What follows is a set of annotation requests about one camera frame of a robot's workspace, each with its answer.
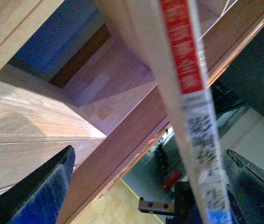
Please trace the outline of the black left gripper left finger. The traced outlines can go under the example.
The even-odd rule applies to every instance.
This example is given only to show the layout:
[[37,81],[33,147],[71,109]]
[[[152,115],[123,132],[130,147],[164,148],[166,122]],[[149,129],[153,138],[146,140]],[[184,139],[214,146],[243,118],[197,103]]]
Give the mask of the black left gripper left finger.
[[0,224],[54,224],[75,162],[71,145],[0,195]]

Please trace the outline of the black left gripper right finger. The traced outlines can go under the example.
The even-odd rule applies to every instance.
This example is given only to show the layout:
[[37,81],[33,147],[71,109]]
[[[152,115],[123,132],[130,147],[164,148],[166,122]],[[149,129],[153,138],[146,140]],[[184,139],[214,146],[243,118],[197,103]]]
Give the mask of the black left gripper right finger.
[[264,224],[264,170],[232,149],[223,153],[229,190],[247,224]]

